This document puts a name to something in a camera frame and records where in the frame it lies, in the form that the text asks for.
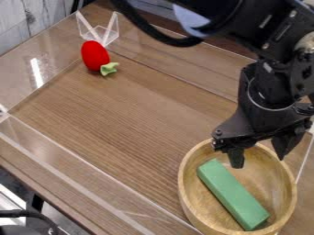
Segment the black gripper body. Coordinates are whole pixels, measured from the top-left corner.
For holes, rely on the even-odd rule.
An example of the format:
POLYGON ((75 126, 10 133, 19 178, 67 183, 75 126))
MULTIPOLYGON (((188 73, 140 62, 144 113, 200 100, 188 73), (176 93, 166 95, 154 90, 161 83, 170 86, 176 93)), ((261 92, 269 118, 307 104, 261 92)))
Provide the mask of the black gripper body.
POLYGON ((314 102, 301 103, 299 97, 289 95, 281 75, 245 67, 240 72, 234 112, 212 131, 213 149, 247 149, 272 138, 273 128, 301 125, 307 131, 312 116, 314 102))

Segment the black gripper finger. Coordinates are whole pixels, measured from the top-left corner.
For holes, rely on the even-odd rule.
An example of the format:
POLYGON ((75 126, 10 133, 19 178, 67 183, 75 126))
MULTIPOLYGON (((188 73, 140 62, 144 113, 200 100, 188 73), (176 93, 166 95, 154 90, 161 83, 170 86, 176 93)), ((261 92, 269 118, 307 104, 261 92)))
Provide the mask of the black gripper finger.
POLYGON ((285 128, 273 128, 272 132, 272 147, 275 149, 277 159, 283 160, 304 137, 305 128, 301 125, 295 125, 285 128))
POLYGON ((226 155, 233 169, 241 169, 244 167, 244 149, 232 147, 226 150, 226 155))

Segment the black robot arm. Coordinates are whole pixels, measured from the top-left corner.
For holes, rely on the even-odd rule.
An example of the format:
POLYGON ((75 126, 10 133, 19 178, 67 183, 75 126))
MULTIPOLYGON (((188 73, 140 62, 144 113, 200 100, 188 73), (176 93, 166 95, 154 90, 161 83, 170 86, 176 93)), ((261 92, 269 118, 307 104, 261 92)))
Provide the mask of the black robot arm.
POLYGON ((186 0, 172 10, 188 34, 220 34, 257 56, 240 71, 237 106, 212 132, 213 149, 244 166, 244 149, 269 140, 283 158, 314 117, 314 5, 304 0, 186 0))

